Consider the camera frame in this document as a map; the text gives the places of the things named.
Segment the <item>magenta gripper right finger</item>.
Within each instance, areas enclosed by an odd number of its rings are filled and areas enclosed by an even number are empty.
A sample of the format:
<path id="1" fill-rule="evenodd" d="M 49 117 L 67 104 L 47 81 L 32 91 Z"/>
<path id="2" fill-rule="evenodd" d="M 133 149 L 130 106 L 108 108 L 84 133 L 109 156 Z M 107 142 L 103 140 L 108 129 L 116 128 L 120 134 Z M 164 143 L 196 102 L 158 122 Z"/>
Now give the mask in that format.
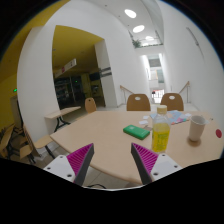
<path id="1" fill-rule="evenodd" d="M 159 180 L 182 169 L 166 153 L 157 154 L 136 143 L 131 144 L 131 154 L 143 185 Z"/>

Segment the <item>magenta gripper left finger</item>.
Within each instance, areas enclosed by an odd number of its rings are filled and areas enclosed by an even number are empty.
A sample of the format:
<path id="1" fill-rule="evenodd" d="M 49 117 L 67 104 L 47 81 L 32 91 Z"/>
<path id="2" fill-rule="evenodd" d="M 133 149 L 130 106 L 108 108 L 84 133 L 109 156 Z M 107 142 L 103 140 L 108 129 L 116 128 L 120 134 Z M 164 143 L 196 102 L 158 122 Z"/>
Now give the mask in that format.
<path id="1" fill-rule="evenodd" d="M 88 144 L 69 155 L 59 155 L 44 170 L 65 180 L 82 185 L 94 155 L 94 144 Z"/>

